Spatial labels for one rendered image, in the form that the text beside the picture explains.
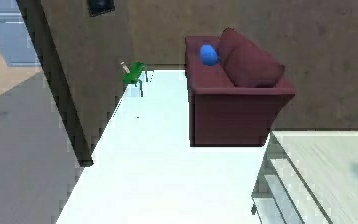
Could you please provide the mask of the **dark red sofa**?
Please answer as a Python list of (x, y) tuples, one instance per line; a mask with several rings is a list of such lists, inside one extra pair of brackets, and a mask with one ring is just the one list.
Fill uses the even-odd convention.
[[(296, 90), (284, 74), (273, 87), (236, 87), (227, 76), (224, 64), (230, 52), (241, 43), (256, 45), (232, 28), (225, 29), (219, 37), (185, 38), (192, 147), (262, 146), (278, 113), (295, 96)], [(215, 65), (202, 63), (202, 45), (211, 45), (216, 50)]]

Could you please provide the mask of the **blue ball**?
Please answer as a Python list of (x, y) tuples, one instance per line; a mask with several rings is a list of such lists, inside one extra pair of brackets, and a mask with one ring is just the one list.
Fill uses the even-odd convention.
[(213, 66), (218, 62), (218, 55), (211, 45), (202, 45), (200, 48), (200, 59), (204, 65)]

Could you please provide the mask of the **dark red cushion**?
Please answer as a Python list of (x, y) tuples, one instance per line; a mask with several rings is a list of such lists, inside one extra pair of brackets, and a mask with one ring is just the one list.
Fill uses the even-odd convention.
[(227, 57), (224, 70), (236, 87), (273, 87), (285, 66), (252, 43), (241, 43)]

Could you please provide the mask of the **pale wooden shelf unit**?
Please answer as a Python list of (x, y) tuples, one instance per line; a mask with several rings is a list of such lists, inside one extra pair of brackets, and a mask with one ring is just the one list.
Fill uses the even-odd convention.
[(358, 131), (274, 131), (251, 194), (260, 224), (358, 224)]

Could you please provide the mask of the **pale blue cupboard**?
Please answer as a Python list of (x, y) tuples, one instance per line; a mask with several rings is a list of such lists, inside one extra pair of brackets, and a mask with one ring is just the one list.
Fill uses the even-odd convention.
[(16, 0), (0, 0), (0, 53), (11, 67), (40, 66)]

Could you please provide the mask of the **dark framed wall picture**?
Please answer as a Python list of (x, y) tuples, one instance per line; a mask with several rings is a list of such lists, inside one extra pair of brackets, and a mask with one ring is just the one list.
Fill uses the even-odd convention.
[(88, 11), (91, 17), (115, 10), (114, 0), (87, 0)]

